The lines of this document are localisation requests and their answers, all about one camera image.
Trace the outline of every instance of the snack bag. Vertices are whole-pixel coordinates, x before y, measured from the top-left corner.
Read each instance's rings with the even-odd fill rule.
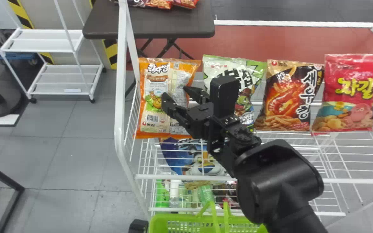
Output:
[[[251,103],[251,96],[263,78],[266,63],[210,55],[204,55],[202,60],[204,85],[208,93],[213,78],[230,76],[240,80],[241,87],[235,104],[235,115],[240,117],[242,124],[253,131],[254,107]]]
[[[145,1],[146,0],[128,0],[128,5],[129,6],[135,6],[135,7],[145,7]]]
[[[313,131],[372,131],[373,54],[325,56],[322,106]]]
[[[256,130],[309,131],[310,105],[323,80],[323,65],[268,60],[263,106]]]
[[[225,176],[227,171],[207,153],[207,142],[200,139],[160,138],[166,162],[178,175]]]
[[[175,6],[182,6],[188,9],[194,9],[199,0],[170,0]]]
[[[146,0],[146,6],[158,7],[160,9],[171,9],[172,2],[170,0]]]
[[[190,86],[201,61],[139,58],[141,73],[141,109],[137,139],[175,137],[184,139],[188,132],[162,110],[161,96],[167,92],[176,104],[188,107],[184,86]]]

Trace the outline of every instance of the green bottle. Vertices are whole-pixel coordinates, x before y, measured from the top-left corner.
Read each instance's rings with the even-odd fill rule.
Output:
[[[163,180],[156,181],[155,207],[169,208],[169,191],[165,188]]]

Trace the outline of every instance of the black table frame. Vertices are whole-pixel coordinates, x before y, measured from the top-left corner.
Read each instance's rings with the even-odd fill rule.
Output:
[[[11,179],[9,176],[5,175],[2,171],[0,171],[0,181],[12,189],[14,189],[14,194],[12,195],[11,199],[9,200],[8,205],[6,206],[6,210],[4,211],[3,216],[0,220],[0,233],[4,232],[9,219],[12,216],[12,213],[15,210],[15,207],[18,204],[19,198],[21,197],[22,193],[24,192],[25,188],[18,184],[16,181]]]

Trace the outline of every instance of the orange snack bag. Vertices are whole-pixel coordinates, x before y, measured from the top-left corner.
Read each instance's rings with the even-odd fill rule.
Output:
[[[139,58],[141,73],[141,109],[137,139],[190,137],[178,121],[162,110],[161,96],[167,92],[177,105],[188,107],[189,96],[184,86],[191,86],[201,61]]]

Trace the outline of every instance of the snack package on table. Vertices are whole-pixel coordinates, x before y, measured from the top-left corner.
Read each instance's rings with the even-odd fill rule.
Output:
[[[128,0],[128,5],[144,8],[145,7],[145,1],[146,0]]]
[[[199,0],[170,0],[175,6],[182,6],[188,9],[194,9]]]
[[[141,73],[141,107],[136,131],[137,139],[174,137],[184,139],[188,132],[162,110],[161,95],[167,92],[176,104],[188,107],[190,86],[201,61],[139,58]]]
[[[160,9],[171,9],[172,2],[170,0],[145,0],[145,5],[149,7],[158,7]]]
[[[313,131],[372,131],[373,54],[325,56],[322,106]]]
[[[256,130],[309,131],[311,104],[324,67],[296,61],[268,60],[263,106]]]
[[[213,78],[229,76],[240,80],[241,87],[235,104],[235,115],[240,117],[242,124],[253,131],[254,107],[251,96],[265,74],[266,63],[210,55],[204,55],[202,60],[204,85],[208,93]]]

